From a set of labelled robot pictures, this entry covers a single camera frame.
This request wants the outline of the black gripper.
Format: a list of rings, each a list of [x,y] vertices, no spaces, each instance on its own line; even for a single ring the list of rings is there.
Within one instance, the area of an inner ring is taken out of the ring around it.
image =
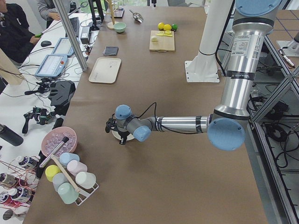
[[[112,114],[112,116],[108,119],[106,122],[105,132],[110,133],[110,131],[118,131],[117,124],[116,124],[116,118],[114,117],[115,114]],[[119,144],[125,145],[127,141],[127,135],[120,135],[121,139]]]

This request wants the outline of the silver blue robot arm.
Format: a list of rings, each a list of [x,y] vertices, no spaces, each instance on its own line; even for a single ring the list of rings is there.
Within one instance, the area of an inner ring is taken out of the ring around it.
[[[207,133],[218,149],[231,151],[245,141],[250,118],[247,111],[252,84],[264,38],[274,27],[278,0],[213,0],[209,6],[199,52],[185,61],[187,82],[217,82],[216,56],[222,34],[230,18],[234,32],[231,54],[225,72],[221,102],[208,116],[143,118],[132,113],[128,105],[120,105],[106,122],[105,131],[119,134],[120,144],[127,137],[145,141],[152,131],[180,134]]]

